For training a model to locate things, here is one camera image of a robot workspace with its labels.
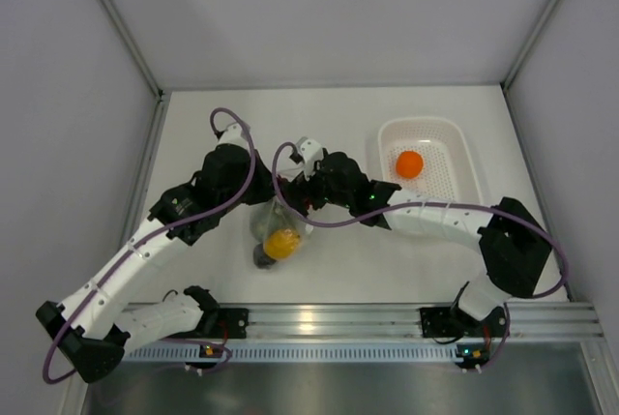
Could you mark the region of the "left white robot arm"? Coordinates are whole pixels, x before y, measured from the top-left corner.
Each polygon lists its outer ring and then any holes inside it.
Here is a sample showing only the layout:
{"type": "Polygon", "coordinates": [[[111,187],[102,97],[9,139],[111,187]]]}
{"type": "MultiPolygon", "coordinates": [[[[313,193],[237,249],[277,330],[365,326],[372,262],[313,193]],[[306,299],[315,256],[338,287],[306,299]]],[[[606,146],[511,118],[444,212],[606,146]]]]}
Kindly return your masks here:
{"type": "Polygon", "coordinates": [[[200,286],[127,312],[127,304],[165,265],[215,229],[237,206],[275,194],[258,152],[220,144],[190,181],[165,191],[130,241],[73,295],[44,302],[36,317],[56,349],[87,383],[107,377],[134,350],[168,337],[218,338],[220,306],[200,286]]]}

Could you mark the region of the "fake orange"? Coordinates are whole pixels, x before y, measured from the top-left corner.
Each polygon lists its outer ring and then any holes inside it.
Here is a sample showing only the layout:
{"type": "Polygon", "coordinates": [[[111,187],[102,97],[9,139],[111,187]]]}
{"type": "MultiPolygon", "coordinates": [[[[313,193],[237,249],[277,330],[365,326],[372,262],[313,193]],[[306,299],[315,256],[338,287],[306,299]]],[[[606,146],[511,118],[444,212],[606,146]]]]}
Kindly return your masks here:
{"type": "Polygon", "coordinates": [[[403,151],[398,155],[395,164],[396,174],[404,179],[415,179],[424,169],[423,157],[415,151],[403,151]]]}

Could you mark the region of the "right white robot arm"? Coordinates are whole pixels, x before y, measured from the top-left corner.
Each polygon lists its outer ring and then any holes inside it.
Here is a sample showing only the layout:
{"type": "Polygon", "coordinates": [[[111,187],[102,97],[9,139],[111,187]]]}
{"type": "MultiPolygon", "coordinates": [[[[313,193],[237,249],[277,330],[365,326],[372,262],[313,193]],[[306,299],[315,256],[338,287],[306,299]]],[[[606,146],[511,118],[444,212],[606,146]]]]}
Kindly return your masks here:
{"type": "Polygon", "coordinates": [[[481,256],[485,270],[454,300],[451,320],[460,333],[475,334],[512,298],[535,298],[551,244],[518,200],[486,207],[426,197],[371,180],[345,153],[324,148],[302,147],[290,159],[302,170],[282,185],[282,196],[299,214],[331,204],[347,210],[351,223],[448,241],[481,256]]]}

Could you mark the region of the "polka dot zip bag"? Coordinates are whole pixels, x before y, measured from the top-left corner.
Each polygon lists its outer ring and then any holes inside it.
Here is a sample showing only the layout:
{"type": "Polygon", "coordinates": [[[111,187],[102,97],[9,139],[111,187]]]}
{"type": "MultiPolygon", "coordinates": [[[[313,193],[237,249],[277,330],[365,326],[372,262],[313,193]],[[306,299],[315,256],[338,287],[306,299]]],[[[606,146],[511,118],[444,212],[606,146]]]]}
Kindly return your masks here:
{"type": "Polygon", "coordinates": [[[313,230],[312,225],[293,215],[275,195],[271,196],[251,212],[254,266],[269,270],[290,260],[304,248],[313,230]]]}

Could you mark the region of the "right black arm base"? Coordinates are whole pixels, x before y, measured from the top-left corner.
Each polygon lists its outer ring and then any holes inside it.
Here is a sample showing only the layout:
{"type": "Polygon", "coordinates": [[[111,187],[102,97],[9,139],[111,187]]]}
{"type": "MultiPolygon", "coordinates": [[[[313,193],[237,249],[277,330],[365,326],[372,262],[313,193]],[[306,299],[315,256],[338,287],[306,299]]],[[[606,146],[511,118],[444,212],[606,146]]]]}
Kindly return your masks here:
{"type": "Polygon", "coordinates": [[[478,320],[455,307],[420,308],[424,338],[500,338],[504,335],[507,317],[500,307],[478,320]]]}

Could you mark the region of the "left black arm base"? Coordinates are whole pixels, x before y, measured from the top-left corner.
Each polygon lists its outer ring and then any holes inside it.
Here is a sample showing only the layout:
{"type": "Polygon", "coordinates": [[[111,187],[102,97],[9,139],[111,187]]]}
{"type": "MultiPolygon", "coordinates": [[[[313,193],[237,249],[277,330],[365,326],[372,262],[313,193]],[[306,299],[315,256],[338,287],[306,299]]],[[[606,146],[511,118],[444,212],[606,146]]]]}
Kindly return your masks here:
{"type": "Polygon", "coordinates": [[[247,337],[249,310],[244,308],[219,308],[205,312],[197,326],[187,332],[168,336],[169,339],[188,340],[244,340],[247,337]]]}

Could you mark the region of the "fake red grapes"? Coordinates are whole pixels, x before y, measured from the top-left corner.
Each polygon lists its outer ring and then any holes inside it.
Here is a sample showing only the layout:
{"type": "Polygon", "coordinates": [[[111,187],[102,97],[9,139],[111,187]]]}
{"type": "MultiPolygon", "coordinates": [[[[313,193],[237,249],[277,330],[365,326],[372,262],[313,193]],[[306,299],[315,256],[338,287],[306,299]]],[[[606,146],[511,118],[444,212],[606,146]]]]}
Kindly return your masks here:
{"type": "Polygon", "coordinates": [[[281,192],[289,207],[305,215],[308,213],[310,198],[304,182],[296,180],[284,182],[281,192]]]}

